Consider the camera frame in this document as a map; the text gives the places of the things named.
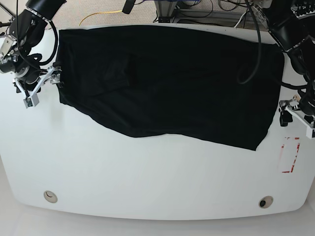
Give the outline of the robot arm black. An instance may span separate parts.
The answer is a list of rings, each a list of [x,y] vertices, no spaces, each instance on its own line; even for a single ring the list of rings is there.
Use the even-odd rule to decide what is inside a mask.
[[[306,14],[314,11],[313,0],[255,0],[254,14],[266,27],[281,50],[288,55],[292,68],[306,81],[304,86],[282,86],[298,93],[279,102],[280,125],[286,127],[297,118],[306,126],[306,136],[315,137],[315,34]]]
[[[64,0],[29,0],[26,9],[11,16],[9,23],[2,23],[1,27],[8,27],[0,47],[0,72],[13,73],[13,84],[17,93],[24,97],[27,108],[35,107],[39,103],[38,92],[46,83],[60,83],[61,67],[57,63],[49,65],[58,49],[58,32],[53,18],[65,4]],[[50,25],[54,37],[52,54],[47,60],[42,54],[31,54],[31,49],[38,45],[44,37],[46,26]]]

